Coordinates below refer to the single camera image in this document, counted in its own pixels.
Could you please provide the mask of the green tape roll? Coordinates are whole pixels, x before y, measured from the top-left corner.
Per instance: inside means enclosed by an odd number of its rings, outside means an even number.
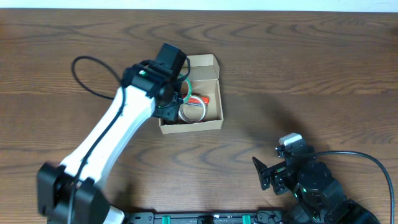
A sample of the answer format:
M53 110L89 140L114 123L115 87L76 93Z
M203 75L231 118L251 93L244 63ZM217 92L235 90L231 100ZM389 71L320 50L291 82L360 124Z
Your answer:
M179 97L183 100L183 103L188 103L190 97L192 96L192 84L189 78L183 80L183 84L186 84L186 88L181 88Z

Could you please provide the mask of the white tape roll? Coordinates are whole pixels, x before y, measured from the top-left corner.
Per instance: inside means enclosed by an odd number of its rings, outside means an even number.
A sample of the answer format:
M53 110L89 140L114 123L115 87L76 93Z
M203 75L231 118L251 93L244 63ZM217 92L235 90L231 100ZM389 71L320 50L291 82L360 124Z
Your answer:
M207 107L205 105L203 105L201 107L203 108L203 112L202 112L202 115L197 119L191 119L191 118L187 117L183 111L183 106L180 107L180 109L178 111L178 115L181 118L181 120L186 123L198 123L205 118L206 112L207 112Z

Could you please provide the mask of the brown cardboard box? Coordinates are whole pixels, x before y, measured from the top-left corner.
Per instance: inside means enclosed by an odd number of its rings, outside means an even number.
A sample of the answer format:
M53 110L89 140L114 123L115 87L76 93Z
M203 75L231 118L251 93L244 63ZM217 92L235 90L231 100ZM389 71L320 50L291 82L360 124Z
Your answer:
M181 73L189 73L192 95L209 98L206 116L198 123L186 123L181 118L174 123L168 123L161 119L159 127L164 134L220 129L224 121L219 81L220 66L215 55L189 55L187 58L190 60L190 65L185 63ZM191 119L197 119L202 115L201 106L186 104L182 106L185 115Z

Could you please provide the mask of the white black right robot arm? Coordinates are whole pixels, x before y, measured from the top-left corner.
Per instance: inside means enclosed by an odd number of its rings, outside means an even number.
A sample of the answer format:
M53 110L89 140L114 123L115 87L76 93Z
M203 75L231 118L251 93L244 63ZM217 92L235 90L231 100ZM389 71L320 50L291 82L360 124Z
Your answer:
M342 185L304 143L277 148L285 161L267 167L256 157L252 161L262 190L273 188L276 195L291 192L297 199L280 223L379 223L370 211L347 198Z

